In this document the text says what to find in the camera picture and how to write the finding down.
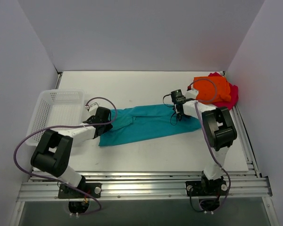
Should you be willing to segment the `teal t shirt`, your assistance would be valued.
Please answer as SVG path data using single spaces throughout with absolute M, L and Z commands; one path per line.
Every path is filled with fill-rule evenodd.
M 100 136 L 100 147 L 124 145 L 149 139 L 194 132 L 201 128 L 198 118 L 177 120 L 164 105 L 144 105 L 111 111 L 113 128 Z

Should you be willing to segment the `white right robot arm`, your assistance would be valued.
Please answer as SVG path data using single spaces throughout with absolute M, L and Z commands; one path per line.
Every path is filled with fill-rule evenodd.
M 224 174 L 224 163 L 229 148 L 237 138 L 237 131 L 227 107 L 212 107 L 193 99 L 190 93 L 180 89 L 172 91 L 170 97 L 178 120 L 182 117 L 198 118 L 212 160 L 203 170 L 200 189 L 211 194 L 217 189 L 217 180 Z

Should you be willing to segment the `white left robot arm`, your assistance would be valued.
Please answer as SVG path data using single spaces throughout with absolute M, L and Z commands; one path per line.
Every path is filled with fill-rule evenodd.
M 113 128 L 109 109 L 95 106 L 91 107 L 89 114 L 90 117 L 79 128 L 44 131 L 31 157 L 33 167 L 68 184 L 68 190 L 74 197 L 85 194 L 86 182 L 84 176 L 68 165 L 71 149 L 86 140 L 96 139 Z

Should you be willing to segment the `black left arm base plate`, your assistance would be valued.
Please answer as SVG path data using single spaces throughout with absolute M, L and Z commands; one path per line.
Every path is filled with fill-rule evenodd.
M 101 183 L 86 183 L 81 182 L 77 189 L 91 195 L 94 198 L 100 198 L 101 196 Z M 60 184 L 59 185 L 59 191 L 58 191 L 58 198 L 59 199 L 78 199 L 78 198 L 85 198 L 86 195 L 83 193 L 74 190 L 73 188 L 70 188 L 66 186 L 66 184 Z

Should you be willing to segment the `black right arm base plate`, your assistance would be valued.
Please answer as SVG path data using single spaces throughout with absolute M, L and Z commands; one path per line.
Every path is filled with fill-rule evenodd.
M 210 181 L 186 181 L 186 193 L 192 197 L 196 196 L 225 196 L 228 186 L 224 180 Z

